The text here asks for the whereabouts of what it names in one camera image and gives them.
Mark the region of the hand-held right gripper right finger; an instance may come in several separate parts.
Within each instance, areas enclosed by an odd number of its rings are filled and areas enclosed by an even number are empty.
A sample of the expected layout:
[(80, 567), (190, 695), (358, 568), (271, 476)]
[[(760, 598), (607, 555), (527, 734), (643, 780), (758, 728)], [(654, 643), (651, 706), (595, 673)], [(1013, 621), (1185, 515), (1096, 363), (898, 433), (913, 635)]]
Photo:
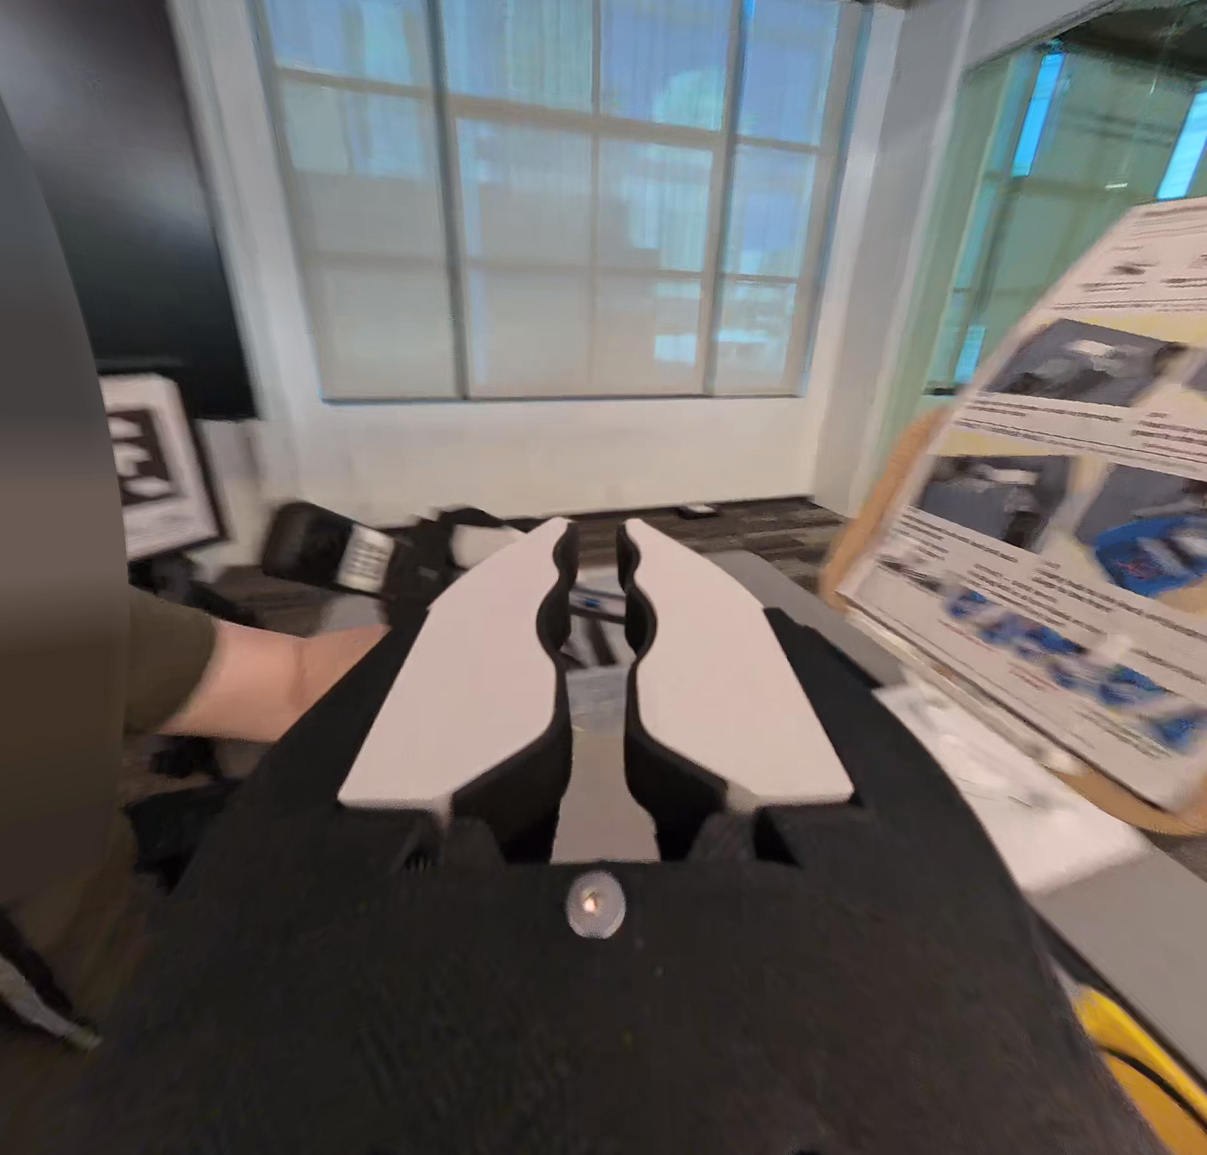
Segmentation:
[(627, 670), (623, 771), (656, 824), (854, 794), (765, 607), (642, 519), (615, 530)]

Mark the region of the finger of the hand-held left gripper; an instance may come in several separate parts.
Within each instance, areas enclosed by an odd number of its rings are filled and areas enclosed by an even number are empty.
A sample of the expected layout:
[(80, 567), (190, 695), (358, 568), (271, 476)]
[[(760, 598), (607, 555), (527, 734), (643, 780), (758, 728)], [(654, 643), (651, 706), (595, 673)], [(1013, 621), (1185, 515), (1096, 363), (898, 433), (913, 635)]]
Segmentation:
[(524, 534), (507, 525), (456, 524), (449, 533), (449, 564), (457, 570), (470, 570), (520, 540)]

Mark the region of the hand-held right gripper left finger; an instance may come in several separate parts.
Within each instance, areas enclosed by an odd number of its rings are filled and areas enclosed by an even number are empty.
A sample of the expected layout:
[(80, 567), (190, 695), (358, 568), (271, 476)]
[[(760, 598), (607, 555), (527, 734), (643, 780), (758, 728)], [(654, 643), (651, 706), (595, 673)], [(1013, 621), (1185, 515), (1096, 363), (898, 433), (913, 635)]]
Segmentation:
[(339, 803), (442, 824), (554, 815), (571, 764), (561, 648), (576, 569), (576, 525), (553, 516), (449, 584), (421, 621)]

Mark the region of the grey USB hub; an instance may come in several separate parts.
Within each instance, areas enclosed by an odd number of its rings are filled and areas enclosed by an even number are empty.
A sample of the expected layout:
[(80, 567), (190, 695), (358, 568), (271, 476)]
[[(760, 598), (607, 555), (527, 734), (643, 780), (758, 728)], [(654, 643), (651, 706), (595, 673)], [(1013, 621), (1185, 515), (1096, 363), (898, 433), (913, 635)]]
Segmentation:
[(561, 655), (570, 668), (623, 667), (632, 663), (626, 637), (626, 599), (615, 589), (575, 585), (569, 592), (569, 635)]

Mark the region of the yellow storage bin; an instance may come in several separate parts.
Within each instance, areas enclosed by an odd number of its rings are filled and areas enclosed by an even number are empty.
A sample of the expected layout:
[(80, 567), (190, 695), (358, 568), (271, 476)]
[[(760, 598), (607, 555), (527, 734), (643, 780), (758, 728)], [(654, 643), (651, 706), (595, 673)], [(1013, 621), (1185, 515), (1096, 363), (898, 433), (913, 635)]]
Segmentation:
[(1107, 994), (1077, 983), (1073, 1010), (1101, 1059), (1170, 1154), (1205, 1154), (1204, 1079)]

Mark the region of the person's left forearm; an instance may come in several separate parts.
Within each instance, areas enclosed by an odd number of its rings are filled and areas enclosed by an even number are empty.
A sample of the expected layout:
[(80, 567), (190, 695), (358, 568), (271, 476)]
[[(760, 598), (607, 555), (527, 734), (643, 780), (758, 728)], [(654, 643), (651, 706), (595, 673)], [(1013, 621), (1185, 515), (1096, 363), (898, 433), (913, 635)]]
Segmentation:
[(219, 619), (198, 684), (153, 731), (273, 744), (385, 635), (382, 623), (297, 637)]

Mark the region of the black framed marker sign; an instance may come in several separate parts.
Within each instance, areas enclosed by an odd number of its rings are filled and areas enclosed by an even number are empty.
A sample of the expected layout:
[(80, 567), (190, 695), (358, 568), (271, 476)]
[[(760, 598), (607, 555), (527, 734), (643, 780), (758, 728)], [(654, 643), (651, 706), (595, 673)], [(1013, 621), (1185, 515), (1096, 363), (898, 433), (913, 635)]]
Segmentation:
[(113, 450), (128, 565), (221, 543), (227, 524), (197, 423), (157, 373), (97, 377)]

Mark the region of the instruction sheet on wooden stand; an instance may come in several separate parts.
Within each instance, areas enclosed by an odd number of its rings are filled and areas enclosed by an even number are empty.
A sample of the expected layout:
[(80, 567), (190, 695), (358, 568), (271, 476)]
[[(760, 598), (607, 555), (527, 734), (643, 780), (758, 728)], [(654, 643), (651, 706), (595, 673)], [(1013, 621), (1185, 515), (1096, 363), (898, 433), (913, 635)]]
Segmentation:
[[(858, 513), (841, 529), (822, 563), (818, 577), (820, 602), (861, 628), (869, 631), (869, 619), (857, 617), (851, 609), (843, 587), (854, 573), (858, 562), (871, 552), (887, 528), (897, 504), (903, 500), (907, 479), (916, 464), (926, 457), (930, 443), (951, 416), (952, 410), (951, 403), (927, 408), (905, 427), (887, 455), (873, 489)], [(961, 706), (985, 721), (991, 730), (1009, 740), (1022, 753), (1032, 755), (1035, 764), (1101, 812), (1149, 834), (1170, 839), (1204, 837), (1203, 783), (1196, 787), (1189, 804), (1181, 810), (1162, 810), (1141, 800), (1138, 795), (1091, 768), (1078, 756), (1057, 749), (1050, 741), (1042, 743), (1037, 736), (1024, 735), (1019, 720), (1008, 717), (1000, 707), (988, 701), (978, 701), (966, 687), (956, 686), (951, 671), (940, 670), (937, 676), (942, 685), (950, 687), (950, 691), (959, 697)]]

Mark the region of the white metal stand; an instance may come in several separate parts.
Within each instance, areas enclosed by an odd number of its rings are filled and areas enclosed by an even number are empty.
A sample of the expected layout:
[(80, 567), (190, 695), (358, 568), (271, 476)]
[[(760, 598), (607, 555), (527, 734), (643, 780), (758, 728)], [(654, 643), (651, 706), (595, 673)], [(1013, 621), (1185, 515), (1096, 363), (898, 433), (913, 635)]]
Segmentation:
[(1155, 851), (966, 710), (911, 682), (874, 690), (950, 779), (1025, 895), (1044, 895)]

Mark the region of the printed instruction sheet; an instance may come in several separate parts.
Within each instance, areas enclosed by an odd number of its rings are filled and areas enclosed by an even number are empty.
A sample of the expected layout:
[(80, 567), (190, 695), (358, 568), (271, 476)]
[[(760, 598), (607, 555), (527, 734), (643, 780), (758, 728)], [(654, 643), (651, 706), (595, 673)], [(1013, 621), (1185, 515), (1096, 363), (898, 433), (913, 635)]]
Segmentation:
[(1204, 197), (1125, 212), (975, 369), (838, 588), (1151, 831), (1204, 831), (1204, 266)]

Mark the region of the glass window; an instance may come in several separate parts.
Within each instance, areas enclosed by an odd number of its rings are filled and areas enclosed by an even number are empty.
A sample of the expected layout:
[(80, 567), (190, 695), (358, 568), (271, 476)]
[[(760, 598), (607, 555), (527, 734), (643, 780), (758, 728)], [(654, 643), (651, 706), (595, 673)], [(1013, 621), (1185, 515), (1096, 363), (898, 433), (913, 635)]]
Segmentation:
[(1204, 195), (1204, 76), (1049, 40), (970, 69), (917, 278), (923, 393), (950, 396), (1127, 208)]
[(793, 393), (858, 0), (248, 0), (329, 403)]

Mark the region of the dark wall panel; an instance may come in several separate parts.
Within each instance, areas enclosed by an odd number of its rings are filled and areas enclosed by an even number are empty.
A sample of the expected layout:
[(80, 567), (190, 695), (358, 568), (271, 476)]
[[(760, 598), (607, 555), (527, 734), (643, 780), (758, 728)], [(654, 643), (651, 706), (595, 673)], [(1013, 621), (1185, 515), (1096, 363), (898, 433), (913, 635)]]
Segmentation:
[(257, 416), (167, 0), (1, 0), (3, 105), (97, 369)]

